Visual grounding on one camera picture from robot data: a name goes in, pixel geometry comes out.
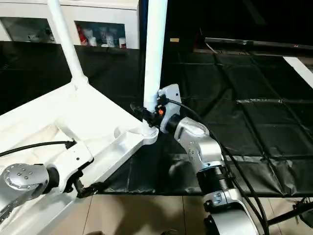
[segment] metal bracket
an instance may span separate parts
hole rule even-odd
[[[163,89],[158,91],[158,95],[159,96],[165,95],[166,98],[181,103],[179,87],[177,84],[172,84],[170,86],[164,87]],[[168,120],[174,114],[179,115],[180,106],[178,106],[176,104],[168,103],[167,105],[165,105],[165,108],[166,108],[166,112],[165,112],[164,118],[163,118],[161,125],[160,125],[160,131],[163,133],[168,133],[168,131],[165,130],[166,124],[167,124]]]

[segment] white cabinet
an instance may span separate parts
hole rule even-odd
[[[138,0],[60,3],[75,45],[139,48]],[[59,43],[46,0],[0,0],[0,41]]]

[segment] electrical wire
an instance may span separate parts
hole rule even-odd
[[[53,145],[53,144],[65,144],[66,146],[69,146],[69,145],[72,145],[73,143],[74,143],[73,141],[51,141],[51,142],[35,143],[35,144],[30,144],[30,145],[7,150],[5,152],[0,153],[0,157],[3,157],[11,153],[15,153],[18,151],[22,151],[25,149],[39,147],[39,146],[46,146],[46,145]]]
[[[199,27],[199,30],[200,30],[201,36],[203,36],[201,27]],[[210,47],[210,45],[209,45],[208,43],[206,43],[206,42],[204,42],[204,43],[206,44],[206,46],[207,46],[208,48],[210,48],[211,51],[213,51],[213,53],[218,54],[212,47]]]
[[[203,119],[192,109],[190,109],[189,107],[187,107],[186,105],[179,103],[177,101],[171,100],[171,99],[167,99],[167,101],[169,103],[173,103],[176,105],[179,105],[181,107],[183,107],[184,109],[186,109],[188,112],[190,112],[196,119],[198,122],[202,123],[208,130],[208,126],[206,125],[206,123],[203,121]],[[256,204],[259,207],[259,210],[261,212],[261,216],[258,213],[258,211],[256,210],[255,206],[252,204],[252,202],[250,201],[250,199],[247,197],[247,195],[244,193],[243,189],[239,186],[238,182],[233,180],[234,184],[236,185],[236,187],[238,188],[238,190],[243,193],[242,196],[245,198],[245,200],[247,201],[247,203],[250,205],[250,207],[252,208],[253,212],[256,214],[256,216],[258,217],[258,220],[260,221],[264,233],[265,235],[269,235],[269,228],[268,228],[268,220],[267,220],[267,216],[265,214],[264,208],[262,206],[262,203],[259,199],[259,197],[257,196],[256,192],[254,191],[252,185],[250,184],[250,182],[248,181],[246,175],[244,174],[244,172],[242,171],[241,167],[239,166],[238,162],[236,161],[236,159],[230,154],[230,152],[228,151],[228,149],[222,145],[220,142],[218,142],[218,140],[216,139],[216,137],[214,136],[214,134],[210,131],[210,135],[211,137],[220,145],[221,149],[230,157],[230,159],[232,160],[232,162],[234,163],[235,167],[237,168],[237,170],[239,171],[242,179],[244,180],[245,184],[247,185],[247,187],[249,188],[253,198],[256,201]]]
[[[216,52],[212,47],[210,47],[210,45],[209,45],[208,43],[206,43],[206,42],[204,42],[204,43],[206,44],[206,46],[207,46],[208,48],[211,49],[211,51],[213,51],[215,54],[217,54],[217,52]]]

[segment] black connector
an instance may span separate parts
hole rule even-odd
[[[165,106],[165,105],[167,105],[169,103],[169,99],[166,98],[166,95],[164,95],[164,94],[159,96],[156,100],[157,100],[157,105],[158,106],[159,105]]]
[[[145,107],[136,105],[134,103],[131,103],[131,109],[136,118],[146,120],[150,127],[160,127],[163,119],[163,115],[161,115],[160,113],[151,113]]]

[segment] beige floor tile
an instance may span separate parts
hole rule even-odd
[[[181,196],[94,195],[84,234],[160,235],[169,229],[185,232]]]
[[[292,205],[295,200],[298,199],[282,199],[282,198],[270,198],[269,201],[273,208],[275,216],[281,215],[292,210]],[[299,218],[291,218],[284,222],[278,224],[282,235],[312,235],[313,229],[307,226],[302,220]]]
[[[254,198],[250,198],[251,202],[254,204],[255,208],[258,210],[258,212],[260,212],[258,205],[255,202]],[[262,206],[264,208],[265,214],[267,216],[267,219],[272,219],[275,217],[273,209],[271,207],[270,201],[268,198],[262,198],[260,197],[260,201],[262,203]],[[249,211],[250,211],[250,215],[253,218],[253,220],[255,221],[255,224],[257,226],[257,228],[260,231],[263,231],[261,224],[259,223],[257,217],[255,216],[254,212],[252,210],[250,210],[249,205],[246,203],[246,206],[248,207]],[[270,235],[281,235],[281,231],[280,228],[277,224],[272,225],[269,227],[269,234]]]
[[[203,220],[208,213],[204,211],[202,197],[183,196],[186,235],[205,235]]]
[[[91,203],[91,197],[77,204],[69,215],[57,225],[50,235],[82,235]]]

